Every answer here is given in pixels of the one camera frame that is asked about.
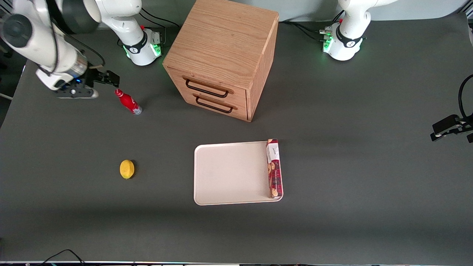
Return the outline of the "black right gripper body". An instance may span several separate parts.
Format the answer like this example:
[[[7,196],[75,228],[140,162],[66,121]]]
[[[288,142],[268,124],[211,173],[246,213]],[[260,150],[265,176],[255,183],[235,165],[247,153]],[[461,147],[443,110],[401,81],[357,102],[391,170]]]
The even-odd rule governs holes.
[[[100,73],[101,72],[98,69],[87,68],[87,70],[84,73],[84,87],[93,88],[95,84],[93,83],[93,74],[100,74]]]

